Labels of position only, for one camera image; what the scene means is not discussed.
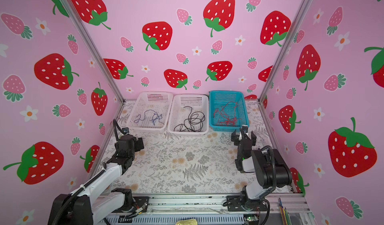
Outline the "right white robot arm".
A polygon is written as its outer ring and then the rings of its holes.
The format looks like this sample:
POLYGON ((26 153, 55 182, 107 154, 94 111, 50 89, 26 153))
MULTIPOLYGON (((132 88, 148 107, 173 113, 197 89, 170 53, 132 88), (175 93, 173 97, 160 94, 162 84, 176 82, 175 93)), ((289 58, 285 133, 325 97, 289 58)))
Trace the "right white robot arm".
POLYGON ((227 196, 223 203, 229 211, 252 211, 266 203, 266 196, 277 188, 289 186, 293 177, 280 152, 271 146, 254 150, 257 137, 248 128, 243 127, 240 133, 234 131, 231 141, 238 148, 235 165, 243 174, 254 173, 256 180, 243 187, 236 197, 227 196))

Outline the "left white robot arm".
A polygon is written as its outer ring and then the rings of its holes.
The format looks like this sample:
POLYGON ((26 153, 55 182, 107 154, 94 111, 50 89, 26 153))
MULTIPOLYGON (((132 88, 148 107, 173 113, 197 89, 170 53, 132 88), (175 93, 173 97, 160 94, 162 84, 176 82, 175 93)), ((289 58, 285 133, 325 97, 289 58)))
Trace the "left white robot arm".
POLYGON ((130 189, 114 189, 104 199, 99 196, 108 186, 132 166, 136 152, 144 148, 142 138, 130 135, 129 128, 121 128, 113 120, 116 137, 115 153, 103 169, 70 194, 61 194, 53 202, 50 225, 96 225, 112 212, 132 212, 132 219, 141 214, 147 204, 137 205, 130 189))

